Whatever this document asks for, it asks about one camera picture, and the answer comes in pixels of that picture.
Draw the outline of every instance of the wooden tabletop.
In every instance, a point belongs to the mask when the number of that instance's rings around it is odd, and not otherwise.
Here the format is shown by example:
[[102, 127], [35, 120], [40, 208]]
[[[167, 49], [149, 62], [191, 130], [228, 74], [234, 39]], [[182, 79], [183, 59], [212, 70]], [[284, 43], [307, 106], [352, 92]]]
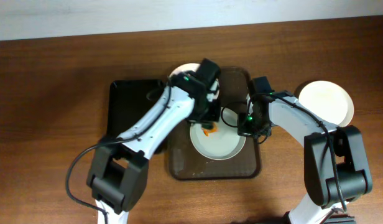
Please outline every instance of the wooden tabletop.
[[[374, 181], [348, 206], [358, 223], [383, 223], [383, 16], [0, 42], [0, 223], [96, 223], [71, 201], [65, 173], [106, 131], [109, 84], [165, 78], [210, 58], [266, 75], [275, 90], [309, 80], [342, 86], [354, 101]], [[281, 128], [261, 146], [251, 180], [180, 182], [165, 154], [150, 162], [146, 191], [129, 223], [231, 223], [279, 217], [305, 195], [303, 149]], [[86, 186], [92, 153], [75, 167]]]

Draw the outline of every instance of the white plate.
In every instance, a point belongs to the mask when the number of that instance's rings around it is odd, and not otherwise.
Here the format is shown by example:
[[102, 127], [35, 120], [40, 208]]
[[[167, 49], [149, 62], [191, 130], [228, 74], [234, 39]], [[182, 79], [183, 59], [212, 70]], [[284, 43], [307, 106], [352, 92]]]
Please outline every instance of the white plate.
[[354, 114], [353, 101], [339, 85], [316, 81], [305, 86], [299, 102], [322, 119], [341, 127], [348, 125]]
[[[236, 125], [237, 114], [230, 109], [223, 111], [223, 118], [229, 124]], [[200, 124], [190, 127], [190, 139], [196, 150], [203, 156], [214, 159], [230, 159], [241, 151], [246, 138], [237, 134], [237, 128], [225, 125], [222, 119], [216, 123], [217, 132], [206, 136]]]

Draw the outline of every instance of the orange object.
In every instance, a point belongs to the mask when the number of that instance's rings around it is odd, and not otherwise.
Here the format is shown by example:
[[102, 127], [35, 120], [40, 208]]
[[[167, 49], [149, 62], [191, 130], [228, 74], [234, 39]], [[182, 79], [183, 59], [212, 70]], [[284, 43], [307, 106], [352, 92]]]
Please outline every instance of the orange object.
[[202, 130], [203, 130], [203, 132], [204, 132], [204, 134], [205, 134], [206, 136], [208, 136], [210, 133], [217, 132], [218, 127], [216, 126], [216, 123], [213, 123], [213, 126], [214, 126], [214, 128], [211, 129], [211, 130], [202, 128]]

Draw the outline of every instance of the brown tray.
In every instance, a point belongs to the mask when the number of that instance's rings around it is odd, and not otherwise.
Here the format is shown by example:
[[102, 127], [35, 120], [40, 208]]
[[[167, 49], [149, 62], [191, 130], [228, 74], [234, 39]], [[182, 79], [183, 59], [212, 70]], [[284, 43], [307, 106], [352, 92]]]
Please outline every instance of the brown tray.
[[[221, 106], [233, 101], [245, 101], [249, 74], [239, 67], [222, 68], [219, 78]], [[233, 104], [234, 112], [246, 111], [245, 105]], [[230, 159], [216, 161], [202, 156], [190, 140], [190, 125], [178, 124], [168, 136], [169, 172], [177, 180], [249, 179], [261, 171], [259, 145], [247, 138], [241, 151]]]

